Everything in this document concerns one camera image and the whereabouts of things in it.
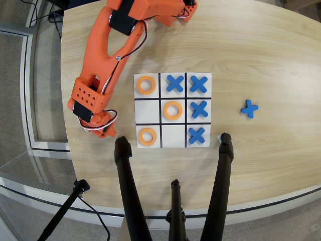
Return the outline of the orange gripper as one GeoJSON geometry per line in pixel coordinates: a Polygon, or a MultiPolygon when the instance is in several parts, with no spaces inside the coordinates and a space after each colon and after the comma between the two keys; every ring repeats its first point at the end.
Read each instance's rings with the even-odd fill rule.
{"type": "Polygon", "coordinates": [[[114,118],[114,111],[103,111],[93,115],[91,121],[88,123],[90,131],[99,138],[106,138],[107,136],[115,137],[117,131],[114,128],[114,122],[107,126],[114,118]]]}

